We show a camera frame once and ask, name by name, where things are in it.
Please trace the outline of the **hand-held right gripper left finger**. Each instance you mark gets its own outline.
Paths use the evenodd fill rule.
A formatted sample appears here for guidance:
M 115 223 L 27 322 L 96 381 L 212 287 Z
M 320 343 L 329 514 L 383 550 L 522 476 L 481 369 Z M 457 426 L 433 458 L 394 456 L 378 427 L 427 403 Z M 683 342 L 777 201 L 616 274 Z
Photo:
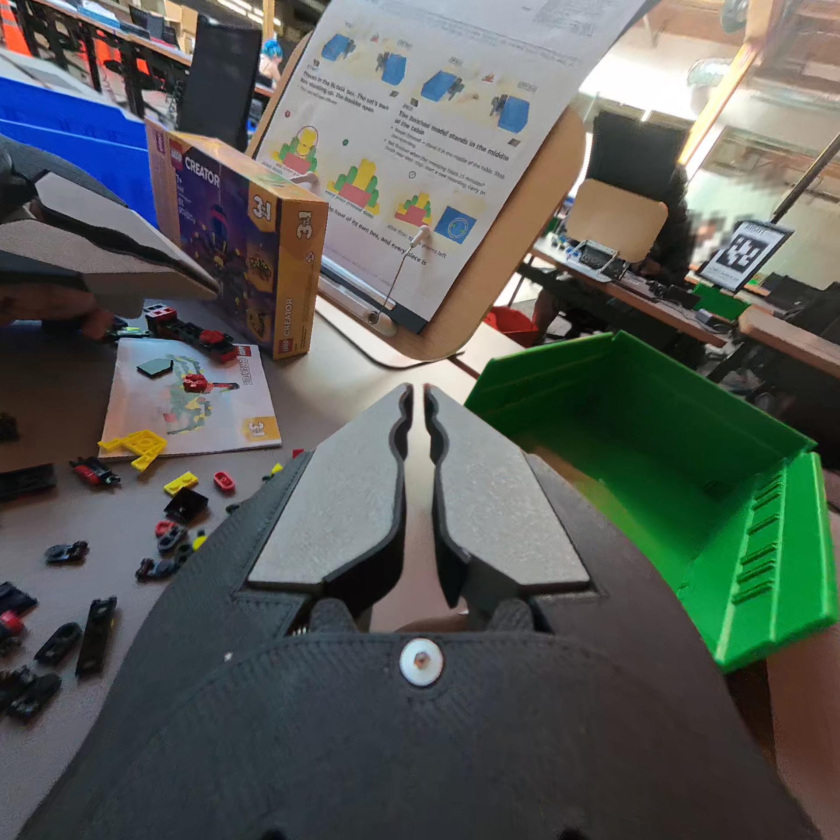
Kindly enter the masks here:
M 354 617 L 394 589 L 403 572 L 413 402 L 413 385 L 400 384 L 305 456 L 249 586 L 339 599 Z

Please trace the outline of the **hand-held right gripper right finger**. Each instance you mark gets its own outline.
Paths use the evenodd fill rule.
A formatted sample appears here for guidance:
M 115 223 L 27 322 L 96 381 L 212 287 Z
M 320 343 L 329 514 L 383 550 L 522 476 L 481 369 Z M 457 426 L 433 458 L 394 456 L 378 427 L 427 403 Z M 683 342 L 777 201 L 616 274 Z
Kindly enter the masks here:
M 489 617 L 507 599 L 585 592 L 591 577 L 523 450 L 433 385 L 437 577 L 448 606 Z

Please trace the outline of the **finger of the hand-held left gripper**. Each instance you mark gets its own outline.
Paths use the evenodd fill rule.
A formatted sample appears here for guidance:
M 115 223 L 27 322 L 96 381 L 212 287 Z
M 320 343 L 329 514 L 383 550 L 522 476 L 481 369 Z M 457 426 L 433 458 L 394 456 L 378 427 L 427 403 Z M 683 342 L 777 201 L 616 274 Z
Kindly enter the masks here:
M 144 302 L 152 298 L 214 299 L 212 278 L 203 274 L 192 276 L 184 265 L 163 265 L 84 244 L 43 244 L 39 249 L 28 249 L 24 244 L 2 244 L 1 254 L 2 251 L 76 272 L 80 283 L 3 283 L 1 280 L 1 286 L 40 283 L 87 291 L 101 308 L 124 318 L 137 317 Z
M 43 244 L 95 245 L 154 263 L 184 265 L 192 276 L 212 278 L 213 292 L 220 291 L 218 282 L 204 268 L 129 207 L 55 173 L 44 174 L 35 187 L 39 216 L 34 249 Z

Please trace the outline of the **red yellow black lego model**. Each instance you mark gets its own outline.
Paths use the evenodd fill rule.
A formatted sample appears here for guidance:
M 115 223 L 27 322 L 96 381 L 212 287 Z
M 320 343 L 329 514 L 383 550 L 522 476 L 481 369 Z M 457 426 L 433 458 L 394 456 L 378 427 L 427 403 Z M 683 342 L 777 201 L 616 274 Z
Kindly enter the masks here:
M 143 316 L 155 339 L 180 341 L 220 364 L 239 357 L 238 346 L 227 333 L 184 321 L 173 308 L 154 303 L 143 308 Z

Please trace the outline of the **pile of lego pieces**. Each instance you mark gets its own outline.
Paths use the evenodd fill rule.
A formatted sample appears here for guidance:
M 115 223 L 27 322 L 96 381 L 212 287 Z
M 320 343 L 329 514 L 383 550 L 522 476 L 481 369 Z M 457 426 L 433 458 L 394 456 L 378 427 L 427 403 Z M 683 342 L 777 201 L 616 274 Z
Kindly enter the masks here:
M 249 576 L 273 551 L 291 554 L 281 526 L 291 524 L 295 496 L 314 467 L 299 458 L 255 462 L 255 484 L 236 500 L 217 494 L 199 523 L 205 542 L 161 581 L 138 581 L 144 560 L 164 560 L 155 526 L 175 499 L 161 468 L 131 487 L 100 493 L 78 478 L 13 504 L 2 522 L 3 582 L 38 600 L 24 620 L 38 652 L 69 623 L 80 627 L 71 671 L 19 659 L 2 682 L 2 719 L 15 744 L 38 752 L 131 749 L 174 744 L 182 736 L 212 742 L 225 735 L 278 733 L 289 722 L 305 624 L 316 599 L 304 592 L 257 587 Z M 282 467 L 272 472 L 281 462 Z

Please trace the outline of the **purple lego set box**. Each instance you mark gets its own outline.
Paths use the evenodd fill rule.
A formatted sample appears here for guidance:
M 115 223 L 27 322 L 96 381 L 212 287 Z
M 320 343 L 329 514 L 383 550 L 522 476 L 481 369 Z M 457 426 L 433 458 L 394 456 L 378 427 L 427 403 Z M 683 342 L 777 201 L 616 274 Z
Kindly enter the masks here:
M 221 140 L 144 127 L 160 231 L 215 279 L 228 324 L 275 361 L 307 354 L 328 202 Z

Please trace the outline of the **person's left hand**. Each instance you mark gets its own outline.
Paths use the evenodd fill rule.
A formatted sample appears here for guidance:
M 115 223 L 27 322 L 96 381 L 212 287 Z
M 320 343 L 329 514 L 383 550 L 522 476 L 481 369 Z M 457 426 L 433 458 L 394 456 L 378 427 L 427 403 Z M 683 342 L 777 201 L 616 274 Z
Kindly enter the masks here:
M 90 292 L 51 284 L 1 286 L 1 327 L 17 321 L 74 321 L 83 335 L 100 340 L 114 321 Z

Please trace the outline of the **blue plastic bin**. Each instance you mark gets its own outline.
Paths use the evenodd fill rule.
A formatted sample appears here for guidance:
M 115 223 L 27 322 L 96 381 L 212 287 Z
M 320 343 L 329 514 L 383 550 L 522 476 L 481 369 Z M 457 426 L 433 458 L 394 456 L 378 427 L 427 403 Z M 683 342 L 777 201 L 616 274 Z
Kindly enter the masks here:
M 145 127 L 132 115 L 48 72 L 2 77 L 1 129 L 79 167 L 157 225 Z

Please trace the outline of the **open spider instruction booklet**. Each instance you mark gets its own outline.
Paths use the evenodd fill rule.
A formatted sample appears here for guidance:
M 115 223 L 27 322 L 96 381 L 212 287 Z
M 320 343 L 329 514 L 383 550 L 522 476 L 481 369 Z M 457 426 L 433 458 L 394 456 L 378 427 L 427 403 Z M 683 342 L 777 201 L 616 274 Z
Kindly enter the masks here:
M 237 352 L 219 363 L 183 342 L 122 340 L 101 441 L 151 431 L 166 442 L 163 456 L 281 446 L 259 347 Z

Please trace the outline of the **green plastic bin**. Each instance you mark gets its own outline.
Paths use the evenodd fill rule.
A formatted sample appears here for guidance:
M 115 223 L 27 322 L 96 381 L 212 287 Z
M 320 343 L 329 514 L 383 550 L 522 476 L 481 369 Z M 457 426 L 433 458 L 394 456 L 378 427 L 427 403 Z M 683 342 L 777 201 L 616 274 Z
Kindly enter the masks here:
M 635 543 L 722 671 L 837 622 L 816 443 L 640 339 L 491 360 L 465 406 Z

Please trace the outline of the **background workbench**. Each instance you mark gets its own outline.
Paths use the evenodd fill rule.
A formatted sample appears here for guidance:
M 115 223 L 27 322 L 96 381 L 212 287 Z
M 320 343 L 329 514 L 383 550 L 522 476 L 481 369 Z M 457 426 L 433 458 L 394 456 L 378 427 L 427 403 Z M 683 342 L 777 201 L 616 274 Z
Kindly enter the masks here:
M 538 239 L 528 250 L 530 256 L 541 259 L 577 277 L 586 286 L 625 302 L 632 308 L 651 318 L 667 324 L 693 339 L 721 348 L 726 340 L 723 335 L 710 331 L 688 310 L 671 305 L 653 297 L 640 294 L 634 287 L 622 282 L 600 281 L 597 274 L 587 268 L 580 268 L 574 261 L 567 260 L 565 253 L 553 248 L 545 238 Z M 736 322 L 730 322 L 731 330 L 738 330 L 743 337 L 765 345 L 799 361 L 815 370 L 839 378 L 839 347 L 836 343 L 814 335 L 792 323 L 776 318 L 768 305 L 748 305 Z

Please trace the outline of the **printed instruction sheet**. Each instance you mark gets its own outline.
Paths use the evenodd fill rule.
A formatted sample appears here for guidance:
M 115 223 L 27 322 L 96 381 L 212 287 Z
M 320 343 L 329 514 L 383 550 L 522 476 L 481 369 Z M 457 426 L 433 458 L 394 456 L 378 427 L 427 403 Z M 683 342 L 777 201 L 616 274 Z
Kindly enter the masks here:
M 330 2 L 255 158 L 314 174 L 322 271 L 400 326 L 433 319 L 638 1 Z

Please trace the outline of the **small marker tag card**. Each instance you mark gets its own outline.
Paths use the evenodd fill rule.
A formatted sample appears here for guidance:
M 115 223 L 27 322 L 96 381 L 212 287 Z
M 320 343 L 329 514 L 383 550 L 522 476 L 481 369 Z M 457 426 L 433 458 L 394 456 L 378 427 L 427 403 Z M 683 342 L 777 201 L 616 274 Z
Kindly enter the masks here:
M 794 230 L 770 221 L 745 219 L 735 226 L 729 241 L 697 273 L 700 280 L 736 294 L 791 238 Z

